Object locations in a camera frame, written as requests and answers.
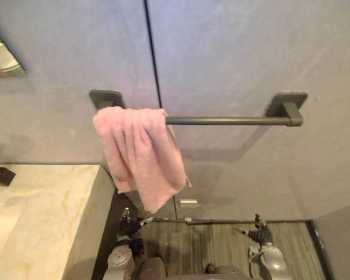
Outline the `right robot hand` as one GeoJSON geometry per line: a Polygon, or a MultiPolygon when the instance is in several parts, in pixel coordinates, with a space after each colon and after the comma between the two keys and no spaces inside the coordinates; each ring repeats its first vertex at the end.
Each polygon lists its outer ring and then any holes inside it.
{"type": "Polygon", "coordinates": [[[273,235],[266,221],[258,213],[255,214],[254,221],[254,230],[247,230],[242,228],[237,228],[236,230],[239,233],[248,236],[252,241],[258,243],[260,246],[273,245],[273,235]]]}

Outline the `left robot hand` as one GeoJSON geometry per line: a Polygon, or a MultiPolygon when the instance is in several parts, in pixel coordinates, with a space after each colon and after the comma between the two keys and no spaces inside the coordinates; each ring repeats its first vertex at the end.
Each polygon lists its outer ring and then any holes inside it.
{"type": "Polygon", "coordinates": [[[131,215],[129,207],[125,207],[119,221],[119,228],[117,233],[117,240],[131,240],[142,227],[153,222],[154,217],[150,216],[144,219],[134,219],[131,215]]]}

